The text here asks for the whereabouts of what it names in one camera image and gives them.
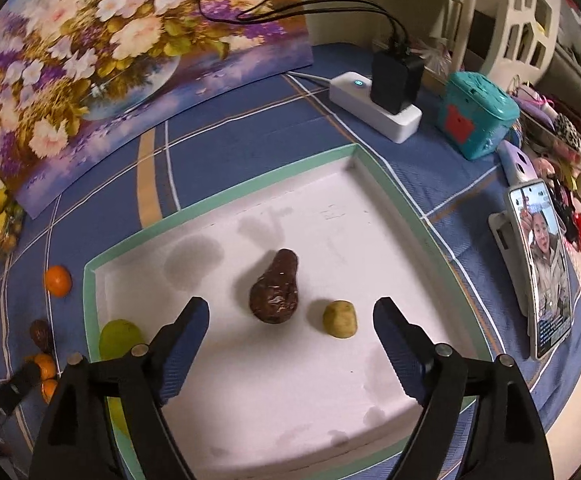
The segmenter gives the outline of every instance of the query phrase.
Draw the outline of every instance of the black power adapter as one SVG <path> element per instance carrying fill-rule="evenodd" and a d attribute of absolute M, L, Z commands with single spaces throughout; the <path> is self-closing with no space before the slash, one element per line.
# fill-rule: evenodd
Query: black power adapter
<path fill-rule="evenodd" d="M 392 115 L 415 102 L 424 60 L 405 49 L 382 50 L 373 56 L 371 101 Z"/>

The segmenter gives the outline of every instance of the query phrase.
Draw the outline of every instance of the woman on screen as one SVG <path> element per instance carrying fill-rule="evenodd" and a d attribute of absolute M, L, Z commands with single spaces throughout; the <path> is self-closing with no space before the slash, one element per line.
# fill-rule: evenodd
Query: woman on screen
<path fill-rule="evenodd" d="M 559 243 L 559 234 L 549 230 L 544 211 L 531 214 L 523 208 L 520 212 L 525 240 L 530 242 L 531 255 L 538 277 L 539 309 L 541 320 L 551 320 L 568 310 L 568 273 L 566 260 Z"/>

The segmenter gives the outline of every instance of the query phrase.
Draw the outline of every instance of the table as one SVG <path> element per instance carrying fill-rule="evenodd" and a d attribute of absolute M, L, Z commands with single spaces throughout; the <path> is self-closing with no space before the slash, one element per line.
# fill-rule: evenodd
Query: table
<path fill-rule="evenodd" d="M 371 53 L 350 44 L 318 46 L 307 72 L 369 75 Z M 544 427 L 551 427 L 581 373 L 581 288 L 570 337 L 544 362 L 529 359 L 526 320 L 488 228 L 504 210 L 506 177 L 496 155 L 465 160 L 435 126 L 440 99 L 423 89 L 419 131 L 394 144 L 328 100 L 327 92 L 288 75 L 267 78 L 213 98 L 142 134 L 69 187 L 37 219 L 27 221 L 17 250 L 0 269 L 0 381 L 36 348 L 34 319 L 51 323 L 61 367 L 72 352 L 88 354 L 82 316 L 84 265 L 107 248 L 220 190 L 306 156 L 350 142 L 364 145 L 392 175 L 437 241 L 488 339 L 491 353 L 512 355 L 524 374 Z M 43 273 L 68 268 L 73 290 L 62 299 L 43 288 Z M 43 417 L 41 396 L 26 399 L 4 436 L 24 471 Z M 469 434 L 471 410 L 458 426 L 445 473 L 451 478 Z M 385 478 L 396 458 L 359 473 Z"/>

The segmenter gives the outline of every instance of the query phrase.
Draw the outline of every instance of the orange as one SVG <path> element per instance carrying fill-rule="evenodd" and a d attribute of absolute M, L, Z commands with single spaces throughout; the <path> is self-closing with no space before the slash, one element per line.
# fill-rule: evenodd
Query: orange
<path fill-rule="evenodd" d="M 50 404 L 52 396 L 55 394 L 57 388 L 57 381 L 55 379 L 47 379 L 42 383 L 42 397 L 46 404 Z"/>
<path fill-rule="evenodd" d="M 56 265 L 46 271 L 44 285 L 46 286 L 46 290 L 53 296 L 63 298 L 70 292 L 73 286 L 73 280 L 71 280 L 70 274 L 64 267 Z"/>
<path fill-rule="evenodd" d="M 37 354 L 33 360 L 42 372 L 42 381 L 52 379 L 57 375 L 55 361 L 48 354 Z"/>

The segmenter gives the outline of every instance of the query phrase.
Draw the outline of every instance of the brown pear-shaped object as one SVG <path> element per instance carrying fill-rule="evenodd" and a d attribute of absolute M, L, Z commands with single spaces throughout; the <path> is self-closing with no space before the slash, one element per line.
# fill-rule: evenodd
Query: brown pear-shaped object
<path fill-rule="evenodd" d="M 30 324 L 30 338 L 42 352 L 50 353 L 52 332 L 45 319 L 36 319 Z"/>
<path fill-rule="evenodd" d="M 283 323 L 297 310 L 297 265 L 297 254 L 281 249 L 255 282 L 248 304 L 260 320 Z"/>

